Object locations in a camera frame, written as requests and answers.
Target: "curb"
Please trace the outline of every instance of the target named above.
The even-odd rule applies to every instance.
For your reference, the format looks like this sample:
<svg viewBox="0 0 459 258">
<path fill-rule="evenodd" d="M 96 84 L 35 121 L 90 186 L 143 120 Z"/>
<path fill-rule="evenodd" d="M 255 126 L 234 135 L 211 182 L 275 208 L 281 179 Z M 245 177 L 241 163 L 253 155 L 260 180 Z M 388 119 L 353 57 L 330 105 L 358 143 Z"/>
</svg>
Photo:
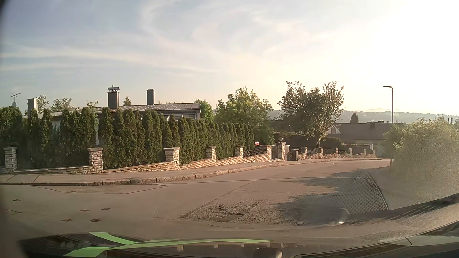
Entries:
<svg viewBox="0 0 459 258">
<path fill-rule="evenodd" d="M 97 185 L 148 185 L 148 184 L 155 184 L 155 183 L 165 183 L 165 182 L 176 182 L 176 181 L 183 181 L 183 180 L 193 180 L 193 179 L 201 179 L 207 178 L 217 175 L 235 173 L 240 171 L 247 171 L 253 170 L 258 168 L 269 168 L 269 167 L 277 167 L 277 166 L 290 166 L 290 165 L 303 165 L 303 164 L 311 164 L 311 163 L 320 163 L 320 162 L 338 162 L 338 161 L 362 161 L 362 160 L 384 160 L 381 158 L 343 158 L 339 160 L 329 160 L 329 159 L 317 159 L 312 162 L 308 163 L 280 163 L 280 162 L 273 162 L 272 164 L 263 164 L 263 165 L 255 165 L 250 167 L 244 168 L 235 168 L 235 169 L 224 169 L 224 170 L 216 170 L 207 173 L 196 173 L 196 174 L 189 174 L 189 175 L 177 175 L 177 176 L 170 176 L 170 177 L 147 177 L 147 178 L 124 178 L 124 179 L 105 179 L 105 180 L 98 180 L 98 181 L 80 181 L 80 182 L 3 182 L 0 185 L 34 185 L 34 186 L 97 186 Z"/>
</svg>

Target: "house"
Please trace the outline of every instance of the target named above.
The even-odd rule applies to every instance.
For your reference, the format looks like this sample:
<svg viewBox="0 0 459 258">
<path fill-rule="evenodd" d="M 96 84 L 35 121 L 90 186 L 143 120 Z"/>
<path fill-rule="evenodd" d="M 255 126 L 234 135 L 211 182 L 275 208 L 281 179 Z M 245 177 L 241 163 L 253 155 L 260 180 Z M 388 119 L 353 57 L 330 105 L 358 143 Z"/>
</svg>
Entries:
<svg viewBox="0 0 459 258">
<path fill-rule="evenodd" d="M 154 104 L 155 103 L 155 91 L 146 90 L 146 105 L 133 105 L 133 106 L 120 106 L 119 105 L 119 87 L 108 88 L 108 101 L 107 106 L 110 108 L 110 112 L 115 113 L 118 108 L 122 111 L 132 109 L 134 112 L 139 111 L 140 115 L 144 115 L 147 111 L 156 111 L 158 114 L 162 114 L 166 120 L 169 121 L 171 115 L 174 115 L 178 120 L 180 117 L 201 119 L 201 105 L 200 103 L 177 103 L 177 104 Z M 37 99 L 28 100 L 28 113 L 32 109 L 37 108 Z M 95 113 L 100 119 L 102 115 L 103 107 L 96 107 Z M 58 128 L 62 120 L 62 112 L 52 112 L 52 123 L 53 126 Z"/>
<path fill-rule="evenodd" d="M 394 123 L 394 125 L 404 125 L 403 123 Z M 334 123 L 327 131 L 327 137 L 339 138 L 343 143 L 362 142 L 365 144 L 378 144 L 384 139 L 384 133 L 387 132 L 392 123 L 366 122 L 366 123 Z"/>
</svg>

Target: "street lamp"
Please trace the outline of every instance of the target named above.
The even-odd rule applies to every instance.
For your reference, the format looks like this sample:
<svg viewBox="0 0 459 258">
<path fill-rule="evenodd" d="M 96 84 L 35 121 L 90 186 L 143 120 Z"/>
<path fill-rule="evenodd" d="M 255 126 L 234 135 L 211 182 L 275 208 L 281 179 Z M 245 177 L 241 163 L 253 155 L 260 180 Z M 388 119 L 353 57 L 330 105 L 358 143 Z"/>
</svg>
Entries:
<svg viewBox="0 0 459 258">
<path fill-rule="evenodd" d="M 392 86 L 383 86 L 384 88 L 391 88 L 392 92 L 392 124 L 394 124 L 394 88 Z"/>
<path fill-rule="evenodd" d="M 391 88 L 391 93 L 392 93 L 392 126 L 394 125 L 394 88 L 392 86 L 384 86 L 384 88 Z"/>
</svg>

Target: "road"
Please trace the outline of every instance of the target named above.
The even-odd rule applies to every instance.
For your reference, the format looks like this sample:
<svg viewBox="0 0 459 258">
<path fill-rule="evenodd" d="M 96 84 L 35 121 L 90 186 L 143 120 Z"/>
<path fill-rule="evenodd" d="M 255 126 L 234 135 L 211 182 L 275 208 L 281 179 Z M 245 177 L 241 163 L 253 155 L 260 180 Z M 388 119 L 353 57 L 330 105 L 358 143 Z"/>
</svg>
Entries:
<svg viewBox="0 0 459 258">
<path fill-rule="evenodd" d="M 20 239 L 89 231 L 143 239 L 396 237 L 457 219 L 457 205 L 400 219 L 377 216 L 390 207 L 367 170 L 388 164 L 312 163 L 153 185 L 3 185 L 1 190 Z M 341 208 L 350 213 L 344 224 Z"/>
</svg>

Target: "windshield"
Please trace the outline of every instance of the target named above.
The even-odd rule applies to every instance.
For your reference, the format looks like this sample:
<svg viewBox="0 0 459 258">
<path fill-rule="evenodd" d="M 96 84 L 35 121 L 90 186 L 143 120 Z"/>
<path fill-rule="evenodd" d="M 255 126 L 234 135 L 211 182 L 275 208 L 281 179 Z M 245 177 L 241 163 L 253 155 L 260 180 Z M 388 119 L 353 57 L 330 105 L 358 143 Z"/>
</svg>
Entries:
<svg viewBox="0 0 459 258">
<path fill-rule="evenodd" d="M 14 241 L 26 256 L 278 258 L 456 243 L 456 7 L 6 1 Z"/>
</svg>

